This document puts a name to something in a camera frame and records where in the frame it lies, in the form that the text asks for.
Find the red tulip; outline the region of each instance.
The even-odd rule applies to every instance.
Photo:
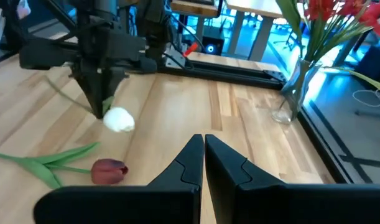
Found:
[[[305,15],[310,16],[310,20],[316,20],[321,15],[322,20],[327,21],[335,13],[334,6],[334,0],[310,0]]]
[[[380,35],[380,2],[372,3],[361,16],[360,22],[374,28],[375,33]]]
[[[110,185],[123,180],[129,169],[122,161],[99,159],[91,168],[91,181],[94,184]]]
[[[345,5],[338,12],[341,16],[356,16],[363,8],[364,0],[346,0]]]

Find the green leaf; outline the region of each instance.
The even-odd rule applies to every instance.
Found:
[[[52,173],[48,168],[44,165],[36,162],[33,159],[21,159],[17,162],[24,169],[28,170],[40,180],[45,182],[51,189],[57,189],[62,186],[60,180],[56,175]]]
[[[19,157],[8,156],[8,155],[1,154],[1,153],[0,153],[0,158],[1,159],[7,159],[7,160],[10,160],[10,161],[14,161],[14,162],[17,162],[18,160],[22,159],[22,158],[19,158]]]
[[[99,144],[100,144],[99,142],[95,142],[87,146],[82,146],[75,149],[67,150],[65,152],[61,152],[58,154],[54,154],[50,156],[30,157],[28,159],[33,159],[40,164],[48,164],[48,163],[64,164],[64,163],[71,162],[79,158],[85,157],[87,154],[92,152]]]
[[[295,32],[298,41],[302,42],[302,30],[300,29],[300,14],[297,10],[296,0],[276,0],[282,15],[287,20],[292,30]]]
[[[90,174],[90,170],[86,169],[79,169],[79,168],[74,168],[74,167],[66,167],[66,166],[60,166],[60,165],[54,165],[54,164],[46,164],[45,165],[49,169],[59,169],[59,170],[67,170],[67,171],[72,171],[72,172],[79,172],[82,174]]]
[[[330,24],[328,25],[327,29],[325,30],[323,28],[323,36],[322,36],[322,39],[321,39],[320,43],[318,44],[318,47],[316,48],[316,52],[315,52],[315,54],[313,56],[314,60],[319,60],[320,59],[320,57],[319,57],[320,52],[325,49],[325,47],[329,43],[329,40],[332,40],[335,37],[335,36],[330,37],[332,35],[332,31],[333,30],[337,30],[338,26],[342,25],[344,19],[345,19],[344,16],[336,15],[335,17],[333,17],[333,20],[330,22]]]
[[[107,111],[113,104],[114,99],[115,99],[115,96],[110,96],[107,100],[103,101],[103,115],[107,113]]]
[[[373,80],[372,78],[366,77],[365,75],[363,75],[361,73],[355,72],[353,70],[345,69],[345,68],[340,68],[340,67],[327,67],[327,68],[333,68],[333,69],[341,70],[344,72],[348,72],[352,75],[357,76],[358,78],[360,78],[362,80],[367,81],[369,84],[375,86],[378,90],[380,90],[380,83],[379,82]]]

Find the flower bouquet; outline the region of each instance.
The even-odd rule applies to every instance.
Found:
[[[300,57],[289,81],[281,90],[284,101],[272,117],[281,123],[296,119],[305,99],[308,84],[322,67],[320,59],[331,49],[363,32],[374,29],[380,35],[380,2],[371,0],[303,0],[299,10],[297,0],[276,0],[283,16],[302,43],[300,23],[310,31],[305,48],[300,47]],[[380,90],[380,83],[351,70],[336,68],[360,77]]]

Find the wooden tabletop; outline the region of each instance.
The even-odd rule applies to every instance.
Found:
[[[256,15],[282,18],[282,13],[275,0],[226,0],[227,8],[241,12],[253,12]],[[303,17],[303,4],[297,3]]]
[[[275,65],[191,54],[192,60],[254,69]],[[112,133],[101,121],[58,95],[47,75],[79,102],[86,98],[69,79],[68,68],[23,70],[18,57],[0,63],[0,152],[40,156],[95,141],[100,147],[72,167],[89,169],[95,160],[124,161],[129,173],[120,185],[147,185],[195,134],[214,134],[270,174],[290,183],[327,183],[331,177],[298,121],[274,122],[278,92],[263,88],[177,77],[131,75],[116,92],[115,106],[136,120],[131,133]],[[56,172],[65,185],[92,185],[90,176]],[[203,178],[202,223],[215,218]],[[30,224],[36,201],[50,189],[21,167],[0,159],[0,224]]]
[[[141,0],[127,0],[133,4],[141,1]],[[195,15],[202,15],[204,17],[213,17],[216,16],[217,6],[208,6],[206,4],[199,4],[199,3],[193,3],[188,1],[180,1],[180,0],[173,0],[172,3],[170,3],[170,6],[173,11],[184,13],[184,14],[195,14]]]

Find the black metal frame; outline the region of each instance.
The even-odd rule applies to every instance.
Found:
[[[73,21],[73,19],[53,0],[42,0],[42,2],[45,4],[47,8],[49,8],[53,12],[53,14],[55,14],[56,18],[70,31],[74,31],[76,29],[76,24]],[[65,43],[60,43],[60,45],[63,45],[62,47],[67,50],[72,50],[73,47],[70,44]],[[259,71],[227,65],[218,65],[215,63],[195,61],[192,62],[192,66],[187,64],[186,67],[187,69],[183,70],[160,66],[158,68],[158,72],[248,86],[256,86],[273,90],[280,90],[283,87],[283,84],[286,82],[286,79],[283,76],[283,74],[276,71]],[[342,167],[340,167],[337,158],[330,150],[329,145],[324,141],[323,136],[318,132],[318,128],[315,127],[313,121],[308,117],[308,114],[304,108],[302,109],[302,112],[299,114],[299,120],[302,126],[305,128],[309,138],[312,140],[318,153],[321,155],[324,163],[327,165],[334,179],[337,182],[351,183],[351,179],[349,178],[348,174]]]

